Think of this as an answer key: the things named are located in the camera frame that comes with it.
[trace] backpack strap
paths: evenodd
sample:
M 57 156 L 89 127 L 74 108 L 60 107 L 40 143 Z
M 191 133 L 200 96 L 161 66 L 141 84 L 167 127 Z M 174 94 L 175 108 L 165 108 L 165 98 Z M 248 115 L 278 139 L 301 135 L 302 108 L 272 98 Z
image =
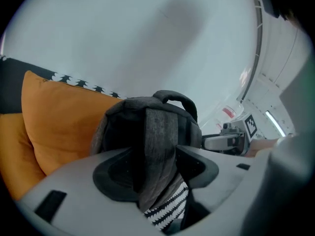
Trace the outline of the backpack strap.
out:
M 166 103 L 168 100 L 180 101 L 184 109 L 198 122 L 197 109 L 194 102 L 183 94 L 170 90 L 160 90 L 153 94 L 153 97 L 159 99 L 162 103 Z
M 145 179 L 138 192 L 141 211 L 156 202 L 177 173 L 177 114 L 147 108 L 144 133 Z

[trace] light strip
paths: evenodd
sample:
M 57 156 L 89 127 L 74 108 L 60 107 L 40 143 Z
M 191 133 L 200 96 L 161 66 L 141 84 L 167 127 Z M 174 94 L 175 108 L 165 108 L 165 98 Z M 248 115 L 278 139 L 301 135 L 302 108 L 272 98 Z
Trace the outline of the light strip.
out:
M 269 111 L 266 111 L 266 115 L 269 117 L 269 119 L 271 120 L 271 122 L 276 126 L 276 128 L 278 129 L 278 131 L 280 132 L 280 134 L 282 135 L 282 137 L 285 137 L 285 133 L 283 131 L 283 129 L 280 127 L 280 125 L 277 123 L 277 121 L 275 120 L 275 118 L 272 116 L 272 114 Z

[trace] black and white striped fabric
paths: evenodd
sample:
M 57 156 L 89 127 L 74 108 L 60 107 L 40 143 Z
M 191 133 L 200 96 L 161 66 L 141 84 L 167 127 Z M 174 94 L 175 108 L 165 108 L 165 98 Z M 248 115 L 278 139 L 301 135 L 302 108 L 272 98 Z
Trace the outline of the black and white striped fabric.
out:
M 188 196 L 188 187 L 183 182 L 173 196 L 160 207 L 147 210 L 144 215 L 159 230 L 163 230 L 173 220 L 183 218 Z

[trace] orange pillow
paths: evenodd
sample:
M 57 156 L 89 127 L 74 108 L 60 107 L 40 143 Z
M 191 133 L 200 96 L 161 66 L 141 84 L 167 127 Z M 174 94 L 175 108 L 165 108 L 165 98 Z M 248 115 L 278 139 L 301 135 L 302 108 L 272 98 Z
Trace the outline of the orange pillow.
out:
M 86 157 L 105 111 L 121 101 L 98 92 L 47 81 L 27 71 L 22 113 L 36 159 L 45 174 Z
M 0 115 L 0 170 L 15 200 L 46 176 L 36 161 L 22 114 Z

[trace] black rectangular slot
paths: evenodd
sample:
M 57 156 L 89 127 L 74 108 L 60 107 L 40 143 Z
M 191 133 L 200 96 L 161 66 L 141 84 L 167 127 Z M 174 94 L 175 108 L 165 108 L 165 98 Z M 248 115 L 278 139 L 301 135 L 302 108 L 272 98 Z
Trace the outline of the black rectangular slot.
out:
M 240 163 L 239 165 L 236 165 L 236 167 L 248 171 L 248 169 L 250 168 L 250 165 L 245 164 L 245 163 Z
M 67 194 L 62 191 L 51 191 L 37 207 L 35 213 L 43 220 L 50 223 L 66 195 Z

